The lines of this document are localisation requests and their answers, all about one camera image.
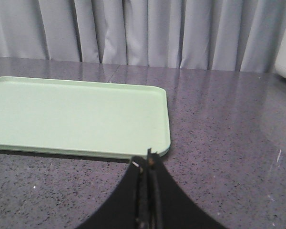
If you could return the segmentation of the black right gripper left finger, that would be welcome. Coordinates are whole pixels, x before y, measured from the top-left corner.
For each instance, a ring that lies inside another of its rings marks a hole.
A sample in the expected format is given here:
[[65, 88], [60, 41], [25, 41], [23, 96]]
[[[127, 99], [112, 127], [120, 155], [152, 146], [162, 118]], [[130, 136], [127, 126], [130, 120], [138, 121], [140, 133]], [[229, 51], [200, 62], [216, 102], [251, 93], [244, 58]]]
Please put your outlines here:
[[146, 193], [140, 193], [140, 179], [145, 165], [142, 157], [132, 157], [126, 173], [109, 198], [78, 228], [147, 229]]

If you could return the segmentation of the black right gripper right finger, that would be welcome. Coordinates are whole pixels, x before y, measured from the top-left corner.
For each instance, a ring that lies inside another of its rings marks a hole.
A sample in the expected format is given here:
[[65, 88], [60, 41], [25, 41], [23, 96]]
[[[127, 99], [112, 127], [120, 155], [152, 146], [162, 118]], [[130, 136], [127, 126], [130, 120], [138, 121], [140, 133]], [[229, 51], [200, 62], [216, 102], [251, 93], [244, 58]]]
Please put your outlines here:
[[147, 150], [147, 178], [153, 229], [224, 229], [178, 186], [160, 156]]

